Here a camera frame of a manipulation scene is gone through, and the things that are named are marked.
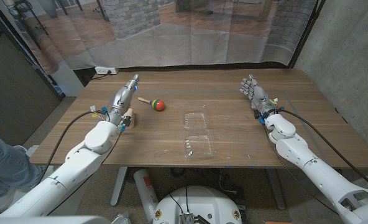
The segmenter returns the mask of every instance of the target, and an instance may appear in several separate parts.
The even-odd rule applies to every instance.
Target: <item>power strip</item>
[[[97,66],[94,69],[99,75],[105,75],[108,73],[108,71],[111,71],[110,74],[117,74],[117,72],[119,71],[118,68],[106,68],[106,67],[100,67],[100,66]]]

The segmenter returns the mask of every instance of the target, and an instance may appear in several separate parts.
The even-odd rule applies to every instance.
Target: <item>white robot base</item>
[[[188,186],[159,202],[152,223],[242,224],[242,219],[237,205],[220,191],[205,186]]]

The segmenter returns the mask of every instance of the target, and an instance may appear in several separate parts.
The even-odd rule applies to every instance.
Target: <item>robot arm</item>
[[[110,138],[124,131],[127,119],[123,115],[130,107],[138,81],[139,76],[135,75],[113,96],[109,121],[97,123],[85,140],[67,154],[60,168],[0,214],[0,218],[46,216],[69,190],[96,172],[113,149]]]
[[[249,79],[244,79],[240,91],[251,100],[255,118],[272,130],[269,138],[276,144],[279,155],[299,167],[310,178],[344,223],[367,224],[368,189],[354,185],[318,158],[308,148],[307,142],[296,133],[296,127],[277,113],[277,100],[271,101],[252,75],[249,75]]]

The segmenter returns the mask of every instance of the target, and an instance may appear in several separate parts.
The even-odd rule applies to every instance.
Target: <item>curtain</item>
[[[316,0],[3,0],[47,74],[71,69],[280,62]]]

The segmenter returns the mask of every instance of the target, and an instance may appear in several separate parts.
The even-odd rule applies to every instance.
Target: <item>plastic container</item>
[[[212,135],[207,129],[186,131],[183,142],[186,158],[199,159],[214,156]]]
[[[208,127],[205,105],[184,106],[182,111],[183,124],[187,131],[206,129]]]

